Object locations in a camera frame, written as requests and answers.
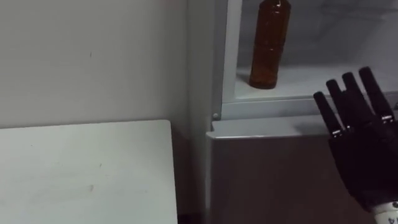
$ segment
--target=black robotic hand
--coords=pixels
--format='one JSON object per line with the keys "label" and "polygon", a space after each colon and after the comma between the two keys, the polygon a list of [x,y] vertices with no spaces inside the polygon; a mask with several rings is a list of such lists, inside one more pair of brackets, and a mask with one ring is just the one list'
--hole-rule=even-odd
{"label": "black robotic hand", "polygon": [[326,85],[340,116],[337,120],[322,92],[314,94],[331,134],[329,145],[349,194],[367,211],[398,202],[398,124],[370,68],[359,71],[373,110],[352,73]]}

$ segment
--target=tabletop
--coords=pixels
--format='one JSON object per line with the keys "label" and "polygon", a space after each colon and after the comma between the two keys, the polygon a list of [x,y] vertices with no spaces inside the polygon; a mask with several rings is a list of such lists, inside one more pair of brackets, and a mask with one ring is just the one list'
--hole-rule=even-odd
{"label": "tabletop", "polygon": [[0,223],[177,223],[168,121],[0,129],[0,152]]}

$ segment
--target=brown bottle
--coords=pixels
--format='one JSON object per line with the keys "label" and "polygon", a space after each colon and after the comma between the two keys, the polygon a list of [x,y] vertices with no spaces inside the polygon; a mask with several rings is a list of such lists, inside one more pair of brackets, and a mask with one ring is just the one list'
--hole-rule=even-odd
{"label": "brown bottle", "polygon": [[260,4],[249,82],[254,88],[273,89],[276,86],[290,8],[287,0],[264,0]]}

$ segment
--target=wall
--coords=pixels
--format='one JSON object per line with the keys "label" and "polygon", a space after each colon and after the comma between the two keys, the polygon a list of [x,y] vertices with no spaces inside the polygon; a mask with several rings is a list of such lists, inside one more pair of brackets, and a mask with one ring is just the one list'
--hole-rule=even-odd
{"label": "wall", "polygon": [[185,0],[1,1],[0,128],[169,119],[183,212],[186,16]]}

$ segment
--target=refrigerator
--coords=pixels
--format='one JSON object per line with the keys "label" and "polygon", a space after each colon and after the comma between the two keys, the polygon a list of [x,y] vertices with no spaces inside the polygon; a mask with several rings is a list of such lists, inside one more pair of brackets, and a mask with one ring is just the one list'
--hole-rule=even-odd
{"label": "refrigerator", "polygon": [[348,195],[313,99],[370,66],[398,103],[398,1],[290,0],[273,90],[248,85],[262,0],[188,1],[193,164],[205,223],[374,223]]}

